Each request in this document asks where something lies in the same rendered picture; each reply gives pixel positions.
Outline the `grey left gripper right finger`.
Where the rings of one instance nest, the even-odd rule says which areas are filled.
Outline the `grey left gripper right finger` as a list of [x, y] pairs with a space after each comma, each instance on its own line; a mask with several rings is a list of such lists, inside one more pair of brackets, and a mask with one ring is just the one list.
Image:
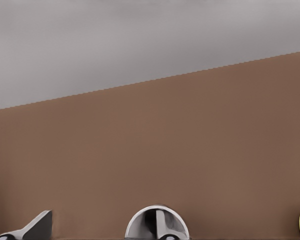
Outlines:
[[176, 218], [164, 210], [158, 209], [156, 214], [156, 238], [159, 240], [181, 240], [184, 234]]

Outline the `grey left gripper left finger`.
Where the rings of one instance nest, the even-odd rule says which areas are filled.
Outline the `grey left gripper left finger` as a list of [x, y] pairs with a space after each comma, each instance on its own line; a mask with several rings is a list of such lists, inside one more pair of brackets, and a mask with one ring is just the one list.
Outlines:
[[26, 226], [0, 235], [0, 240], [49, 240], [52, 236], [53, 211], [44, 210]]

